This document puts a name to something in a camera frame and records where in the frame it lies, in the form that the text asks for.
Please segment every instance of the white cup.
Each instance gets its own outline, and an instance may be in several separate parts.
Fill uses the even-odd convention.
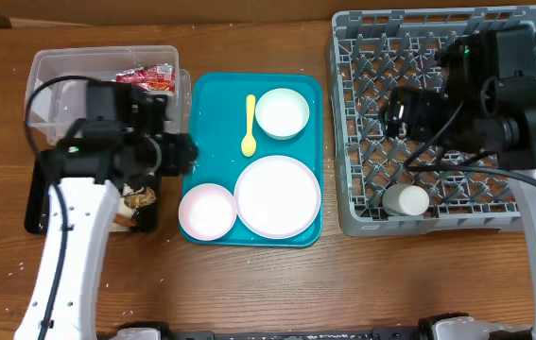
[[[383,194],[385,212],[394,216],[416,216],[429,207],[429,195],[417,185],[394,184]]]

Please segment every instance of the plastic container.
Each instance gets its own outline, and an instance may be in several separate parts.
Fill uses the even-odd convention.
[[[387,139],[377,119],[395,86],[440,91],[445,74],[435,52],[477,31],[530,26],[536,6],[342,11],[333,17],[328,93],[333,106],[339,225],[351,236],[423,234],[433,230],[522,230],[510,188],[501,178],[468,173],[410,174],[402,167],[411,142]],[[436,150],[421,157],[431,164]],[[446,163],[466,155],[449,152]],[[479,165],[496,165],[496,158]],[[430,196],[419,216],[389,216],[391,184],[421,185]]]
[[[175,67],[175,97],[168,105],[172,120],[165,129],[182,130],[182,74],[177,49],[173,46],[112,46],[44,50],[36,54],[28,76],[26,99],[34,89],[49,79],[60,76],[87,76],[113,80],[115,75],[137,67],[169,63]],[[85,116],[85,82],[65,81],[41,92],[30,114],[31,127],[47,136],[53,145],[65,134],[70,124]]]

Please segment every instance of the white bowl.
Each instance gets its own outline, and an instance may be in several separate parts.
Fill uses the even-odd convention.
[[[185,232],[201,241],[213,241],[230,231],[236,221],[236,202],[217,184],[201,184],[182,199],[178,211]]]
[[[233,190],[238,217],[254,233],[285,239],[306,230],[320,210],[316,177],[300,161],[267,156],[240,174]]]
[[[269,137],[285,140],[305,128],[309,120],[309,105],[296,91],[275,89],[259,98],[255,116],[259,127]]]

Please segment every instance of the snack wrapper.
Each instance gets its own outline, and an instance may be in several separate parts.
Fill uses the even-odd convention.
[[[164,63],[139,67],[116,75],[117,82],[136,84],[146,91],[175,92],[175,67]]]

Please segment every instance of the plastic spoon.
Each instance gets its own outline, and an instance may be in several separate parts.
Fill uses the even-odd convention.
[[[257,149],[257,142],[252,136],[252,123],[255,116],[255,96],[252,94],[247,95],[247,135],[242,139],[242,154],[246,157],[250,157],[255,153]]]

